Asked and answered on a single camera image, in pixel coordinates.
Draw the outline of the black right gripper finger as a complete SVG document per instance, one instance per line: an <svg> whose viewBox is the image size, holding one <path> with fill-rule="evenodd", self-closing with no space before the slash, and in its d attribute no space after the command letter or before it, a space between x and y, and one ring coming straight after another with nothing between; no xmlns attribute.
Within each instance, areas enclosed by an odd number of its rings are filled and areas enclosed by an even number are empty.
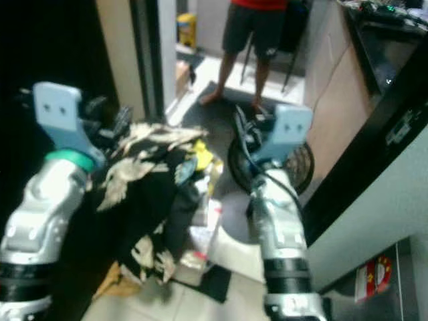
<svg viewBox="0 0 428 321"><path fill-rule="evenodd" d="M256 128L253 119L247 116L241 105L233 107L233 130L236 140L256 140Z"/></svg>

